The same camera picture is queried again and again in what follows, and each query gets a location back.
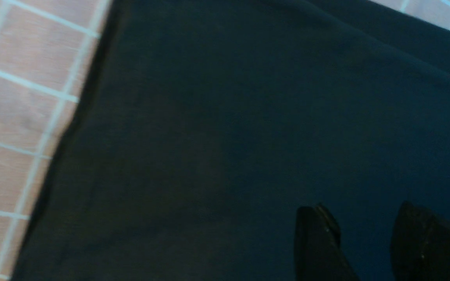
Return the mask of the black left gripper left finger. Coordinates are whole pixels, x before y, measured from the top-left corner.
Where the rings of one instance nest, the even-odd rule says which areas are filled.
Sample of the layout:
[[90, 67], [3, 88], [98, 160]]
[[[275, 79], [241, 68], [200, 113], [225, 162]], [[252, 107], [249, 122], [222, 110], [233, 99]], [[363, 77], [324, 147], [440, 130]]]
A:
[[359, 281], [341, 250], [341, 229], [321, 203], [296, 211], [294, 267], [297, 281]]

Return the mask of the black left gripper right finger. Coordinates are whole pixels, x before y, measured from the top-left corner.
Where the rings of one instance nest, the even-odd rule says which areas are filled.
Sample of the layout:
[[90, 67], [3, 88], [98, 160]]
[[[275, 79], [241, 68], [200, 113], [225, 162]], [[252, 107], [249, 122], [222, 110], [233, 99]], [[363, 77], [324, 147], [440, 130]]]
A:
[[390, 244], [397, 281], [450, 281], [450, 221], [404, 201]]

